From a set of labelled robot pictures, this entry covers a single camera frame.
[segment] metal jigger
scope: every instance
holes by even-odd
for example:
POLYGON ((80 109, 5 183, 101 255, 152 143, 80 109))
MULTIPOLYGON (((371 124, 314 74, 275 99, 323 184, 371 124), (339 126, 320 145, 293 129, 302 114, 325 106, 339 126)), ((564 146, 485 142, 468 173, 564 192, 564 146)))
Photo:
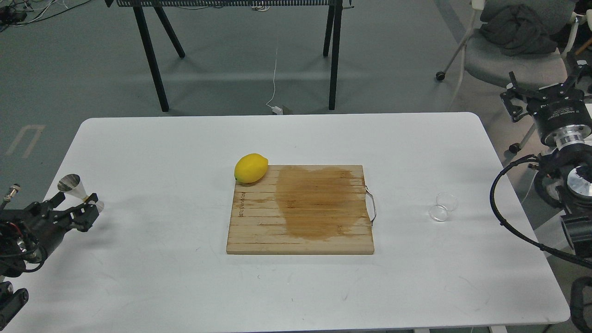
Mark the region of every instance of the metal jigger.
MULTIPOLYGON (((64 192, 65 194, 70 194, 71 196, 75 196, 82 201, 86 201, 88 199, 88 195, 84 190, 84 186, 82 185, 82 181, 80 180, 80 176, 76 174, 69 174, 64 176, 57 182, 57 189, 60 192, 64 192)), ((103 201, 99 200, 97 202, 89 201, 89 203, 96 205, 99 213, 105 207, 103 201)))

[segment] floor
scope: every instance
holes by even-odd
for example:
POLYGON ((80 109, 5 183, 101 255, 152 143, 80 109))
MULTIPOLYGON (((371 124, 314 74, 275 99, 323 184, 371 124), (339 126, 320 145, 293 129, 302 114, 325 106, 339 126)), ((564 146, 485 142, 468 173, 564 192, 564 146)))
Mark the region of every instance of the floor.
MULTIPOLYGON (((44 1, 33 7, 42 8, 44 1)), ((63 0, 47 15, 81 2, 63 0)), ((326 9, 167 8, 187 53, 179 59, 147 8, 171 106, 166 114, 160 111, 131 9, 107 8, 93 0, 43 22, 11 27, 0 33, 0 187, 22 186, 12 207, 43 198, 79 125, 91 117, 272 116, 265 105, 272 96, 270 105, 293 114, 444 112, 458 78, 458 61, 444 82, 436 82, 434 74, 446 65, 467 28, 467 3, 354 0, 355 8, 343 12, 334 111, 327 110, 330 62, 321 55, 326 9)), ((519 141, 531 122, 512 123, 500 92, 465 75, 452 111, 477 114, 506 163, 508 145, 519 141)), ((372 130, 363 124, 360 129, 372 130)), ((520 155, 542 150, 533 138, 520 155)), ((509 177, 518 198, 526 196, 523 207, 534 228, 557 213, 528 192, 533 177, 528 169, 509 177)), ((566 297, 571 282, 589 274, 555 258, 549 263, 566 297)), ((508 327, 508 332, 542 332, 544 327, 508 327)), ((487 332, 432 331, 471 330, 487 332)), ((549 333, 576 331, 565 322, 549 333)))

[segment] lemon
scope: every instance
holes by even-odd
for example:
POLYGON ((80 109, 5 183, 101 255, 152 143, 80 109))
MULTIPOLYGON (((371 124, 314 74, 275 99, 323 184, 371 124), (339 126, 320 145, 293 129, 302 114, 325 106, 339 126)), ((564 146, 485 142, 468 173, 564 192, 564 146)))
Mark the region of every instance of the lemon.
POLYGON ((234 167, 234 177, 244 183, 256 182, 267 172, 268 162, 257 153, 243 156, 234 167))

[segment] dark jacket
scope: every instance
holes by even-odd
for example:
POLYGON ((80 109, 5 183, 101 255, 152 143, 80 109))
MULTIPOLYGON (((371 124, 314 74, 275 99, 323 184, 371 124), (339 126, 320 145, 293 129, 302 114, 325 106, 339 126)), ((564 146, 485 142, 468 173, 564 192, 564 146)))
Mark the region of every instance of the dark jacket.
POLYGON ((505 7, 480 32, 507 56, 551 53, 557 48, 540 18, 526 5, 505 7))

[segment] cutting board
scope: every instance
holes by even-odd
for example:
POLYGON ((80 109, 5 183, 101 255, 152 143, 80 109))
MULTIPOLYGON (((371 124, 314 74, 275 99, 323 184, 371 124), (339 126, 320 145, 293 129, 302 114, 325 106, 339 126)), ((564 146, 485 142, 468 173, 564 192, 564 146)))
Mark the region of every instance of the cutting board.
POLYGON ((237 182, 228 254, 373 254, 361 165, 270 165, 237 182))

